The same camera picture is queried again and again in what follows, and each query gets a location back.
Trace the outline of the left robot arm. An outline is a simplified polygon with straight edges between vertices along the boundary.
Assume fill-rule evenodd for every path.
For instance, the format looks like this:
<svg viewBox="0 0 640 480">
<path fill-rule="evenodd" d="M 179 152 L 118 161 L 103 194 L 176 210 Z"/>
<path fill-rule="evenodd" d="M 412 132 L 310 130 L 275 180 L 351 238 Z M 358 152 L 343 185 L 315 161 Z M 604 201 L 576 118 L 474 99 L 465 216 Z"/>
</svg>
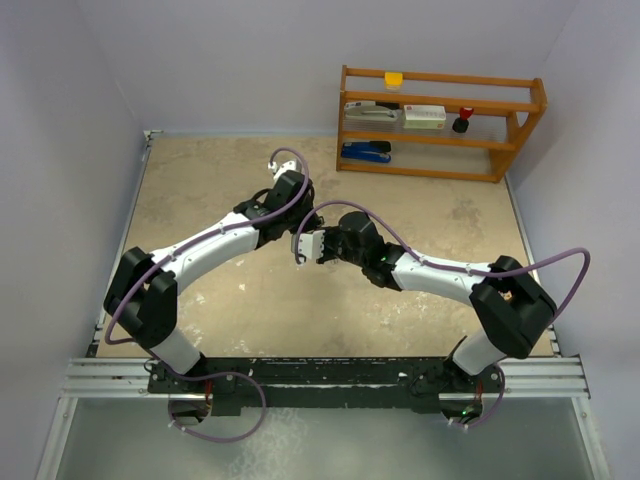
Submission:
<svg viewBox="0 0 640 480">
<path fill-rule="evenodd" d="M 206 378 L 201 352 L 178 328 L 180 295 L 227 261 L 293 234 L 313 208 L 315 191 L 304 174 L 289 170 L 274 186 L 238 204 L 212 227 L 176 245 L 125 252 L 104 299 L 104 309 L 138 346 L 171 368 L 184 392 Z"/>
</svg>

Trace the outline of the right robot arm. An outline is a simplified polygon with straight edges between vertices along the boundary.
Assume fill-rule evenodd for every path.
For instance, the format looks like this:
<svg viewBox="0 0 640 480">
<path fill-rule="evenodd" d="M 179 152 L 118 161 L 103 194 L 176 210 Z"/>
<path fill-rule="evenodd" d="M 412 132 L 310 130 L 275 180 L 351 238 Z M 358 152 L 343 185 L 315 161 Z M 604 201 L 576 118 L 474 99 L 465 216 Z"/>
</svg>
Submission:
<svg viewBox="0 0 640 480">
<path fill-rule="evenodd" d="M 467 391 L 488 366 L 531 354 L 556 313 L 556 304 L 514 258 L 492 263 L 444 261 L 387 242 L 370 216 L 344 215 L 314 236 L 318 264 L 339 260 L 360 268 L 375 286 L 437 295 L 471 307 L 481 325 L 461 340 L 445 366 L 446 383 Z"/>
</svg>

